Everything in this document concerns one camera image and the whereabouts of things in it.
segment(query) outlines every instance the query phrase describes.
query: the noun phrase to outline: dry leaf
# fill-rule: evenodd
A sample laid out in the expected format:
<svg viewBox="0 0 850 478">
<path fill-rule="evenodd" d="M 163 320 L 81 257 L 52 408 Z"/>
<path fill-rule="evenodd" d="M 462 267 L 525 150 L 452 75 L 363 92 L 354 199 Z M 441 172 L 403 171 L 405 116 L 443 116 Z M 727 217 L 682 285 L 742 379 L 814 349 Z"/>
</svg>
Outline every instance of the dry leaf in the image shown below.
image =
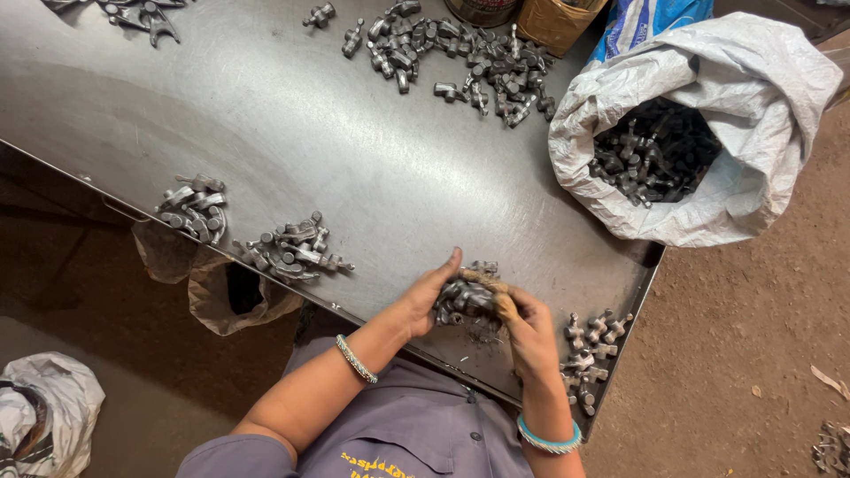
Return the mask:
<svg viewBox="0 0 850 478">
<path fill-rule="evenodd" d="M 826 375 L 824 375 L 824 373 L 821 372 L 820 370 L 818 370 L 818 368 L 814 365 L 812 365 L 812 373 L 814 374 L 815 377 L 818 378 L 818 380 L 829 385 L 833 389 L 836 389 L 836 392 L 840 393 L 841 396 L 844 397 L 844 400 L 850 401 L 850 390 L 847 389 L 847 385 L 844 384 L 844 382 L 841 382 L 841 384 L 838 384 L 838 382 L 836 382 L 832 378 L 829 378 Z"/>
</svg>

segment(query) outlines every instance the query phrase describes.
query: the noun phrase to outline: grey shirt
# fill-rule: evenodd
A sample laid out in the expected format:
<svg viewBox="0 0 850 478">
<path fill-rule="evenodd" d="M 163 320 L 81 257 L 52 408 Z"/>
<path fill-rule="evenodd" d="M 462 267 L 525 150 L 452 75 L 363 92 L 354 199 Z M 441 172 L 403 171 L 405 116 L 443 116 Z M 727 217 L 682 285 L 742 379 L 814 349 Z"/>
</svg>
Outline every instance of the grey shirt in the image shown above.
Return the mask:
<svg viewBox="0 0 850 478">
<path fill-rule="evenodd" d="M 336 347 L 341 324 L 317 314 L 284 375 Z M 491 399 L 394 358 L 298 456 L 263 435 L 228 435 L 192 451 L 178 478 L 531 477 L 516 424 Z"/>
</svg>

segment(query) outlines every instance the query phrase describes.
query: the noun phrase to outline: metal table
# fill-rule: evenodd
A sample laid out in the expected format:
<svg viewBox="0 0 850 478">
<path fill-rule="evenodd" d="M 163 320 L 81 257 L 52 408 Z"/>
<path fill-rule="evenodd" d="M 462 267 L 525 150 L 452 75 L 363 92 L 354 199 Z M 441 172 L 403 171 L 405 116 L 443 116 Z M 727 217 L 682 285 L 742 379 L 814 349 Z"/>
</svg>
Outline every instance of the metal table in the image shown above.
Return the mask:
<svg viewBox="0 0 850 478">
<path fill-rule="evenodd" d="M 144 213 L 175 174 L 223 179 L 228 244 L 320 210 L 329 250 L 357 268 L 297 291 L 353 322 L 455 245 L 465 264 L 499 261 L 504 280 L 551 306 L 557 328 L 572 311 L 637 314 L 663 249 L 615 239 L 561 189 L 542 114 L 510 130 L 433 97 L 434 82 L 468 72 L 439 51 L 399 95 L 365 47 L 351 60 L 340 52 L 345 30 L 358 17 L 368 27 L 388 1 L 338 3 L 324 30 L 301 26 L 314 2 L 190 3 L 167 13 L 181 44 L 160 37 L 158 49 L 96 5 L 57 15 L 38 0 L 0 2 L 0 139 Z M 422 15 L 451 16 L 440 0 L 422 2 Z M 563 96 L 600 34 L 586 32 L 551 68 L 549 94 Z M 558 346 L 566 356 L 560 334 Z M 507 344 L 473 345 L 463 327 L 443 327 L 408 348 L 519 404 Z"/>
</svg>

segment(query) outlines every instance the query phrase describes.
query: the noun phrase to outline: bangle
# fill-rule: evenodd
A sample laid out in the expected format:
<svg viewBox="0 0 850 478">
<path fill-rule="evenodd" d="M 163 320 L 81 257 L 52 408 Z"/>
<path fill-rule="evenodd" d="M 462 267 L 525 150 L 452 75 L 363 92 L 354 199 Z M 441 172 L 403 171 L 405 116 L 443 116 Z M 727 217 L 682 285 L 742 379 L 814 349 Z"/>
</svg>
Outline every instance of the bangle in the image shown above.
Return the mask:
<svg viewBox="0 0 850 478">
<path fill-rule="evenodd" d="M 356 370 L 361 377 L 365 378 L 370 384 L 377 382 L 375 374 L 369 372 L 369 369 L 363 365 L 363 362 L 357 360 L 357 357 L 354 356 L 354 352 L 351 351 L 349 345 L 345 342 L 345 336 L 341 333 L 337 335 L 337 347 L 339 347 L 339 349 L 343 352 L 345 360 L 351 364 L 351 367 L 354 367 L 354 370 Z"/>
<path fill-rule="evenodd" d="M 523 438 L 525 438 L 531 446 L 557 455 L 572 453 L 581 444 L 581 430 L 579 430 L 579 425 L 575 422 L 575 420 L 573 420 L 573 439 L 570 441 L 562 441 L 560 443 L 546 441 L 532 435 L 528 427 L 525 426 L 525 420 L 523 420 L 522 413 L 520 413 L 517 417 L 517 427 L 519 428 L 519 433 L 522 434 Z"/>
</svg>

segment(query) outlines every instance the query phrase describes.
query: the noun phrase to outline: blue plastic bag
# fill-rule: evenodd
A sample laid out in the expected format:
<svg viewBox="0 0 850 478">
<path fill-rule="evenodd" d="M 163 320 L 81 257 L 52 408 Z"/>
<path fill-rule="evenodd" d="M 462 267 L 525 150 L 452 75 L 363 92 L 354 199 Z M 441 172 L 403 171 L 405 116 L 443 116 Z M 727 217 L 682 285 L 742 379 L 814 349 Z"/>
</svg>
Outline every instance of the blue plastic bag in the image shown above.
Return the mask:
<svg viewBox="0 0 850 478">
<path fill-rule="evenodd" d="M 664 30 L 711 18 L 714 0 L 617 0 L 584 71 L 629 51 Z"/>
</svg>

